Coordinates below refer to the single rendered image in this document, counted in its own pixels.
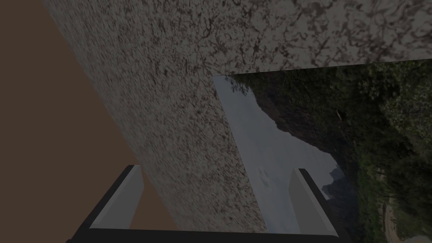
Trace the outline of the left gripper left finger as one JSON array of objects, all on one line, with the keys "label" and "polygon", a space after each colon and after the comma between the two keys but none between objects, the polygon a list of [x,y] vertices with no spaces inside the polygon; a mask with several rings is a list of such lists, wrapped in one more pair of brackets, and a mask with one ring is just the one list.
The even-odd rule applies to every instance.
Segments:
[{"label": "left gripper left finger", "polygon": [[143,190],[140,166],[128,165],[78,229],[129,229]]}]

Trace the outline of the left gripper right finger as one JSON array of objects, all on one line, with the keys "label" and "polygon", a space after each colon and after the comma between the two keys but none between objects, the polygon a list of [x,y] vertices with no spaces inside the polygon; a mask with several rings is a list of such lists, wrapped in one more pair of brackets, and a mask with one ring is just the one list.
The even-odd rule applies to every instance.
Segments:
[{"label": "left gripper right finger", "polygon": [[302,235],[338,236],[336,229],[298,168],[292,170],[289,195]]}]

